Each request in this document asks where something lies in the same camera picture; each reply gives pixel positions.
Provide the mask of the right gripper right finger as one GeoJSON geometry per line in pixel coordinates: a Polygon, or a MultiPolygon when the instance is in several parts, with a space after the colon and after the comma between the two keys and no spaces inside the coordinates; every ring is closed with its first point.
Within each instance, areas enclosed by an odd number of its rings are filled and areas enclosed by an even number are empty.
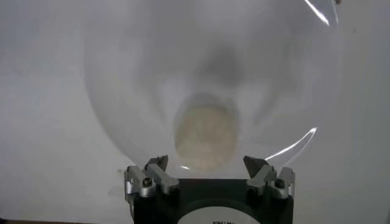
{"type": "Polygon", "coordinates": [[[289,167],[278,172],[265,159],[245,156],[245,167],[250,178],[246,181],[247,190],[258,197],[270,194],[272,198],[284,200],[294,197],[296,173],[289,167]]]}

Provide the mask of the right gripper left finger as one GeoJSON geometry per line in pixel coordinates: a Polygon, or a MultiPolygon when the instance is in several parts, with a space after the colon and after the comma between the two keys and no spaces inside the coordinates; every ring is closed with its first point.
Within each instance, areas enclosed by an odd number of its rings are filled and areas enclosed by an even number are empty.
{"type": "Polygon", "coordinates": [[[165,172],[168,161],[168,155],[163,155],[151,158],[143,168],[129,166],[124,172],[125,201],[130,203],[136,196],[151,198],[157,189],[164,195],[179,195],[179,180],[165,172]]]}

